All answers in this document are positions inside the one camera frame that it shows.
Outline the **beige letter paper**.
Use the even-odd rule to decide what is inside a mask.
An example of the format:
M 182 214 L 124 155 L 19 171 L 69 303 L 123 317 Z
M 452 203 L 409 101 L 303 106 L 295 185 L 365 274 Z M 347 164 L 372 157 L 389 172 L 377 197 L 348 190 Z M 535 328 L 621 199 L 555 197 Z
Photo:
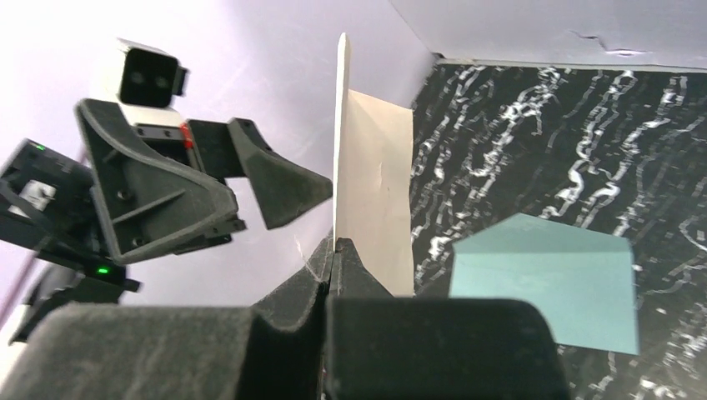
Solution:
M 413 112 L 349 86 L 351 45 L 338 39 L 333 235 L 352 240 L 366 270 L 395 297 L 414 294 L 409 202 Z

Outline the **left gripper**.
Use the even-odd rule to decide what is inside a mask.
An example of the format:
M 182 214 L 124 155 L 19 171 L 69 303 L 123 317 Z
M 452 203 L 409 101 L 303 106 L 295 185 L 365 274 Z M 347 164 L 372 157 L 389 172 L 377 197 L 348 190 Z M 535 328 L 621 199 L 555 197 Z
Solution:
M 189 253 L 243 231 L 236 196 L 219 180 L 245 176 L 269 230 L 333 196 L 329 178 L 277 154 L 251 120 L 133 128 L 115 102 L 91 98 L 75 115 L 98 221 L 119 264 Z

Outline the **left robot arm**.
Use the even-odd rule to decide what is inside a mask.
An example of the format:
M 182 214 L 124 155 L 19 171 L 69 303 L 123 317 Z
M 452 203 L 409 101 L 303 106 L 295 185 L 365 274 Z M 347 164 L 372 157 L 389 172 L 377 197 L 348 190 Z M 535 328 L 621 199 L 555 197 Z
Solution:
M 68 303 L 116 303 L 140 284 L 128 267 L 231 241 L 246 228 L 230 178 L 249 181 L 265 226 L 330 199 L 332 182 L 277 154 L 254 122 L 130 123 L 120 104 L 75 107 L 87 162 L 26 140 L 1 174 L 1 239 L 54 264 L 10 342 Z

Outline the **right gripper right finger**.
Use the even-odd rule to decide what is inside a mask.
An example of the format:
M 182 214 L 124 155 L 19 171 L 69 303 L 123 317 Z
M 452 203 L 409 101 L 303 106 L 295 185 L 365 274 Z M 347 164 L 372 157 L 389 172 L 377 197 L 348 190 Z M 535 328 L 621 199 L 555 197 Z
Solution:
M 332 399 L 566 399 L 539 310 L 513 299 L 394 297 L 337 240 L 326 311 Z

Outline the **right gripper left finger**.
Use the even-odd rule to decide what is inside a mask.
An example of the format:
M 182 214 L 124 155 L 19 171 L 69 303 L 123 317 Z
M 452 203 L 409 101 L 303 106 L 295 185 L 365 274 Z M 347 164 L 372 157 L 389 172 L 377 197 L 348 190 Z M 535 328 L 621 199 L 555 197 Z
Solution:
M 251 307 L 71 305 L 50 313 L 5 379 L 4 399 L 318 399 L 326 237 Z

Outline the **teal envelope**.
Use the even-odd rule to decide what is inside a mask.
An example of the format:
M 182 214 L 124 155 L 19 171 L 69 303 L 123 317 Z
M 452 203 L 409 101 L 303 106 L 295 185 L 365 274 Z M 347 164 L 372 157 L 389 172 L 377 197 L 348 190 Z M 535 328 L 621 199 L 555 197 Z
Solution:
M 453 249 L 450 297 L 525 301 L 558 344 L 639 354 L 626 238 L 516 213 Z

